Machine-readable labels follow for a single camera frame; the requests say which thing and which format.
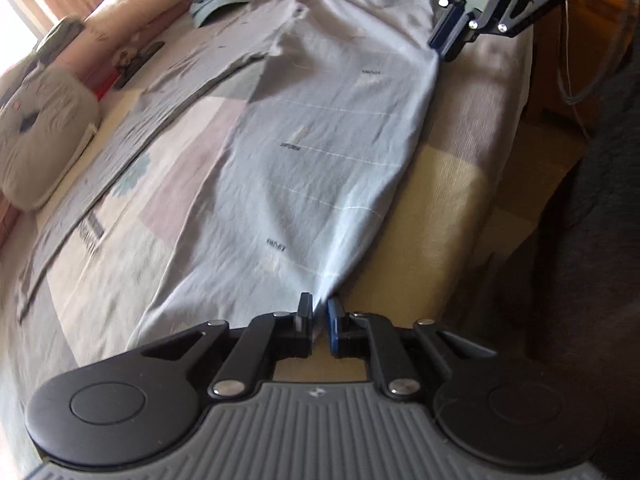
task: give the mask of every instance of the person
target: person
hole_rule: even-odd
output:
[[[593,463],[640,478],[640,26],[601,91],[586,156],[538,227],[530,357],[591,383],[609,419]]]

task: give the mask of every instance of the bed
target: bed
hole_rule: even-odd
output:
[[[239,113],[260,70],[252,64],[191,105],[127,168],[66,240],[17,322],[14,283],[38,232],[72,191],[140,92],[207,41],[211,28],[178,19],[165,47],[101,105],[94,141],[37,214],[23,214],[2,248],[0,293],[0,478],[18,479],[39,461],[24,429],[24,406],[51,376],[122,352],[153,300],[191,201],[216,155],[220,132]],[[482,37],[441,67],[434,99],[391,209],[366,255],[340,286],[349,310],[388,316],[398,326],[437,317],[482,227],[509,155],[529,89],[532,39]],[[294,305],[272,310],[293,310]],[[187,327],[172,326],[169,332]],[[359,363],[330,365],[319,338],[302,367],[282,363],[285,380],[357,379]]]

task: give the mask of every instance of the silver screw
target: silver screw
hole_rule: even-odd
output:
[[[218,381],[213,385],[213,392],[220,397],[235,397],[244,392],[244,383],[235,379]]]
[[[395,395],[412,395],[420,390],[420,383],[415,379],[396,379],[389,383],[389,390]]]

